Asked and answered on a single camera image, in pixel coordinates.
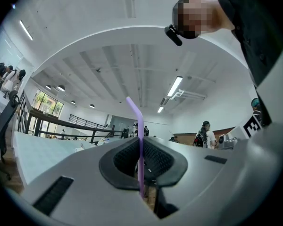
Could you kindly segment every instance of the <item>wooden floor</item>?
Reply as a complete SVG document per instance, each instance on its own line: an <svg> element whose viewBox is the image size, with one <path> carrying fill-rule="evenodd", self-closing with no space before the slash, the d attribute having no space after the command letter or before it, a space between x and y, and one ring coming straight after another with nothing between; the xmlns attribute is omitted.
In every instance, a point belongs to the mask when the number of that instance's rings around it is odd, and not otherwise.
<svg viewBox="0 0 283 226"><path fill-rule="evenodd" d="M12 189L19 194L23 190L23 184L17 169L17 164L14 157L14 150L11 149L11 135L12 135L12 121L10 122L5 134L6 144L7 144L7 151L3 156L5 159L5 164L3 164L0 161L0 166L3 167L10 174L11 180L8 181L6 175L1 172L0 172L0 179L5 187ZM155 188L150 187L149 196L147 198L144 198L144 201L152 210L154 210L155 195L156 195Z"/></svg>

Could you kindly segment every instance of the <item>black vent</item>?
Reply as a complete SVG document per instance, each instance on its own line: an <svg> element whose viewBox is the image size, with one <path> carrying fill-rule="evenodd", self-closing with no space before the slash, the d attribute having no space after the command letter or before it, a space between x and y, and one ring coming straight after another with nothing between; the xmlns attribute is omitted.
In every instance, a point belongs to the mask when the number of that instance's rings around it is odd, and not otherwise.
<svg viewBox="0 0 283 226"><path fill-rule="evenodd" d="M72 178L59 177L59 179L47 189L33 206L40 212L49 216L73 181Z"/></svg>

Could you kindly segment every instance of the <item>purple straw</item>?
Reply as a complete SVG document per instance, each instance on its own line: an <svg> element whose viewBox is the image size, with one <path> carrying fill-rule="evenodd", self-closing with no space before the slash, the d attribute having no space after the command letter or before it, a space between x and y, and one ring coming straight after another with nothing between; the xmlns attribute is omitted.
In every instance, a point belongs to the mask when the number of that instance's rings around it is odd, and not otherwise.
<svg viewBox="0 0 283 226"><path fill-rule="evenodd" d="M132 108L133 112L135 113L137 117L138 122L138 137L140 139L140 159L138 160L138 181L140 183L140 195L143 198L143 134L144 134L144 128L143 128L143 116L141 111L138 109L136 104L134 104L133 100L130 97L126 98L128 104Z"/></svg>

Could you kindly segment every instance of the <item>white shirt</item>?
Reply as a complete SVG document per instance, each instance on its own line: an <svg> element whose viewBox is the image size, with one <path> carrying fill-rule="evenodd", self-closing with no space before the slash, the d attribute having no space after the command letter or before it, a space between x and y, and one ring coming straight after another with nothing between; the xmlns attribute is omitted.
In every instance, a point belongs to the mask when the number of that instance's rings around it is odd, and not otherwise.
<svg viewBox="0 0 283 226"><path fill-rule="evenodd" d="M21 81L20 81L19 78L18 78L19 73L20 73L19 71L17 71L16 73L15 73L15 71L10 72L10 73L6 76L6 78L5 78L3 84L5 84L7 81L11 81L11 82L13 82L13 88L14 88L16 85L18 85L17 88L19 88L20 85L21 85Z"/></svg>
<svg viewBox="0 0 283 226"><path fill-rule="evenodd" d="M211 141L215 141L215 140L216 140L216 138L215 138L214 132L211 131L211 130L208 130L207 131L207 145L208 145L208 148L214 149L214 147L211 145Z"/></svg>

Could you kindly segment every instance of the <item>glass window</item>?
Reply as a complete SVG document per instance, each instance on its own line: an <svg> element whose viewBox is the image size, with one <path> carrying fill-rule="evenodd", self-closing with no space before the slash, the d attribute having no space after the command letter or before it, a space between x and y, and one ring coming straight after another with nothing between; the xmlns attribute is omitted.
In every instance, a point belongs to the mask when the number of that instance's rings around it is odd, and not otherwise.
<svg viewBox="0 0 283 226"><path fill-rule="evenodd" d="M44 92L38 90L36 95L34 96L32 106L37 110L43 111L50 115L59 117L63 103L55 100Z"/></svg>
<svg viewBox="0 0 283 226"><path fill-rule="evenodd" d="M61 113L62 108L63 108L63 103L58 101L52 115L58 117Z"/></svg>
<svg viewBox="0 0 283 226"><path fill-rule="evenodd" d="M33 99L33 103L32 103L32 106L36 109L39 109L39 106L43 100L43 97L44 97L45 93L38 90L36 95L34 96L34 99Z"/></svg>

